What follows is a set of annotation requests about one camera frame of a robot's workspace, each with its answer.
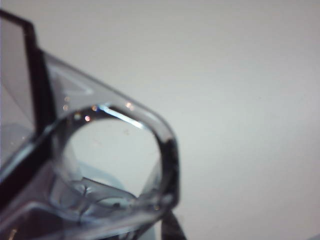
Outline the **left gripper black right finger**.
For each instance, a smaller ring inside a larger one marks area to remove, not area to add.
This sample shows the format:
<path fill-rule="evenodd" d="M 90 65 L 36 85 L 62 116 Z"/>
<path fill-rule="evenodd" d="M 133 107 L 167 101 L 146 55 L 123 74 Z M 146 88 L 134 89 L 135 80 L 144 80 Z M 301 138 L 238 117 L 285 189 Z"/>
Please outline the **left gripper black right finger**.
<path fill-rule="evenodd" d="M 172 211 L 169 211 L 161 220 L 161 239 L 187 240 L 183 229 Z"/>

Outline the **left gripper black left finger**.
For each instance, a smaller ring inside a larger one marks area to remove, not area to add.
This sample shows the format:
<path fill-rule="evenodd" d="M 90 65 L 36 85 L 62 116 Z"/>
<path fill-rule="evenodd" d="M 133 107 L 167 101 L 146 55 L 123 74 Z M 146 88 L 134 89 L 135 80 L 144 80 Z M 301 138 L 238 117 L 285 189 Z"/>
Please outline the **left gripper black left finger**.
<path fill-rule="evenodd" d="M 21 32 L 22 53 L 14 47 L 9 56 L 16 56 L 26 66 L 24 73 L 13 80 L 15 90 L 25 100 L 15 99 L 31 120 L 33 130 L 28 140 L 14 150 L 0 171 L 1 200 L 12 200 L 36 176 L 49 157 L 51 127 L 55 122 L 55 104 L 44 52 L 38 47 L 34 26 L 28 20 L 1 10 L 0 18 Z"/>

